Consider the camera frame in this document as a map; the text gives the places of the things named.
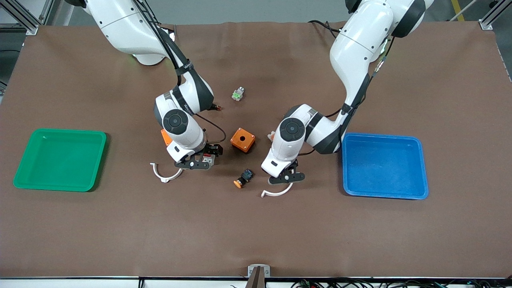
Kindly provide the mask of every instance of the green and white connector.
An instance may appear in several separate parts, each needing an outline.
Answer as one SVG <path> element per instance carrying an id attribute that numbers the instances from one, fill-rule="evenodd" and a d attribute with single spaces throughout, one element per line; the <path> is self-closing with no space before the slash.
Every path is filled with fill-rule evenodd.
<path id="1" fill-rule="evenodd" d="M 233 96 L 231 96 L 231 98 L 233 98 L 233 100 L 235 101 L 240 101 L 242 100 L 242 97 L 244 96 L 244 88 L 243 87 L 240 87 L 238 89 L 236 89 L 234 92 L 233 92 Z"/>

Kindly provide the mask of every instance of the small black and orange object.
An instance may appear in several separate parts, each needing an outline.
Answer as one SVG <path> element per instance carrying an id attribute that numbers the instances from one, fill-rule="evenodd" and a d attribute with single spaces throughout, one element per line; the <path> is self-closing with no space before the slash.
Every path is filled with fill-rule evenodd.
<path id="1" fill-rule="evenodd" d="M 242 128 L 238 128 L 233 137 L 231 138 L 231 144 L 236 148 L 242 150 L 244 153 L 249 152 L 251 146 L 254 144 L 255 136 L 245 131 Z"/>
<path id="2" fill-rule="evenodd" d="M 250 169 L 245 169 L 244 172 L 240 175 L 240 178 L 233 181 L 233 183 L 235 186 L 241 189 L 252 179 L 253 176 L 254 173 Z"/>
<path id="3" fill-rule="evenodd" d="M 167 134 L 167 132 L 165 131 L 165 129 L 162 129 L 160 130 L 160 133 L 162 133 L 162 137 L 163 137 L 163 140 L 165 141 L 165 145 L 166 146 L 169 146 L 169 144 L 173 141 L 169 135 Z"/>

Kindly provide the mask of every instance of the black circular joint cap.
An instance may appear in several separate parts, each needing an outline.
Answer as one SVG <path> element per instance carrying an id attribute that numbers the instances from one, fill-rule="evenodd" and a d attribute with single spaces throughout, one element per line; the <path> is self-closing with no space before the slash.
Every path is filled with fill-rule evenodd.
<path id="1" fill-rule="evenodd" d="M 188 118 L 185 112 L 173 109 L 163 116 L 163 127 L 171 134 L 181 135 L 185 133 L 188 125 Z"/>
<path id="2" fill-rule="evenodd" d="M 304 124 L 297 118 L 286 118 L 279 126 L 279 133 L 284 141 L 291 142 L 302 138 L 306 131 Z"/>

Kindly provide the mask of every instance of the yellow floor stripe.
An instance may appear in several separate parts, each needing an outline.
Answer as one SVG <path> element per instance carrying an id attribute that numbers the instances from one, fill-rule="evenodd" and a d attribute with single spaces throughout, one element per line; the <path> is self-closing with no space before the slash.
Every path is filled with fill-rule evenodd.
<path id="1" fill-rule="evenodd" d="M 460 12 L 460 5 L 459 5 L 459 2 L 457 0 L 452 0 L 452 6 L 453 6 L 453 10 L 455 10 L 455 14 Z M 462 14 L 460 14 L 457 17 L 457 20 L 458 21 L 464 21 L 464 16 L 462 16 Z"/>

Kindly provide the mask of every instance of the orange block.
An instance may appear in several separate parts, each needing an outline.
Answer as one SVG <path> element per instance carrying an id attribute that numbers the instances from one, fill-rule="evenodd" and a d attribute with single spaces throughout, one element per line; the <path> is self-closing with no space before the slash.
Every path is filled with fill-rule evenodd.
<path id="1" fill-rule="evenodd" d="M 169 146 L 169 144 L 173 141 L 169 135 L 167 134 L 167 132 L 165 131 L 165 129 L 162 129 L 160 130 L 160 133 L 162 133 L 162 137 L 163 137 L 163 140 L 165 141 L 165 145 L 166 146 Z"/>
<path id="2" fill-rule="evenodd" d="M 231 144 L 236 148 L 247 153 L 251 146 L 254 144 L 256 138 L 251 133 L 243 130 L 242 128 L 238 128 L 233 137 L 231 138 Z"/>

